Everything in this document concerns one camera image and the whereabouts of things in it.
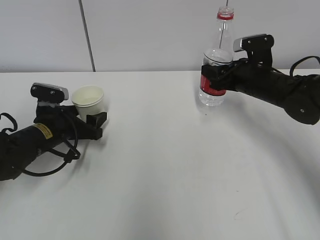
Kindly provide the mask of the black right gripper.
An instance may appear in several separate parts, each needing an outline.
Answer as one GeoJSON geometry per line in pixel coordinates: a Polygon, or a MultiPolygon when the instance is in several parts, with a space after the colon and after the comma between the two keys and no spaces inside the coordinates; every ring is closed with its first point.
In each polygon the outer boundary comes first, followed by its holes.
{"type": "Polygon", "coordinates": [[[201,66],[202,90],[232,90],[262,93],[275,84],[270,48],[247,52],[247,59],[235,64],[201,66]]]}

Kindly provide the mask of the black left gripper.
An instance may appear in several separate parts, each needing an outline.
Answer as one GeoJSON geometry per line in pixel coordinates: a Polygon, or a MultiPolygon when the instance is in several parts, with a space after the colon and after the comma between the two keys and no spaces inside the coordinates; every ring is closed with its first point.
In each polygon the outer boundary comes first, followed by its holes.
{"type": "Polygon", "coordinates": [[[87,115],[86,122],[78,117],[75,106],[38,104],[33,121],[35,140],[99,140],[107,112],[87,115]]]}

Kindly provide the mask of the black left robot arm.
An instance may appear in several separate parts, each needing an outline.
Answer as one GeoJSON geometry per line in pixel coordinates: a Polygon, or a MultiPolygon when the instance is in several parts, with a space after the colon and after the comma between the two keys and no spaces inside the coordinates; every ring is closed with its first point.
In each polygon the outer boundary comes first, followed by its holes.
{"type": "Polygon", "coordinates": [[[99,140],[107,113],[88,115],[86,121],[78,117],[75,106],[38,106],[33,124],[18,130],[17,121],[8,113],[12,128],[0,132],[0,179],[14,180],[21,174],[46,177],[62,170],[67,164],[81,157],[77,149],[79,140],[99,140]],[[36,173],[27,167],[44,153],[51,153],[63,160],[54,170],[36,173]]]}

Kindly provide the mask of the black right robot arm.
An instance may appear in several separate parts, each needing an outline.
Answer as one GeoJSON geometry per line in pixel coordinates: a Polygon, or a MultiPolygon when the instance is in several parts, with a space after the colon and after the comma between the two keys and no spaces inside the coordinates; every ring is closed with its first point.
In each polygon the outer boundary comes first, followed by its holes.
{"type": "Polygon", "coordinates": [[[298,60],[284,74],[272,66],[271,50],[248,51],[246,58],[227,65],[202,65],[201,75],[210,89],[243,93],[282,108],[297,122],[315,125],[320,120],[320,76],[294,74],[309,59],[298,60]]]}

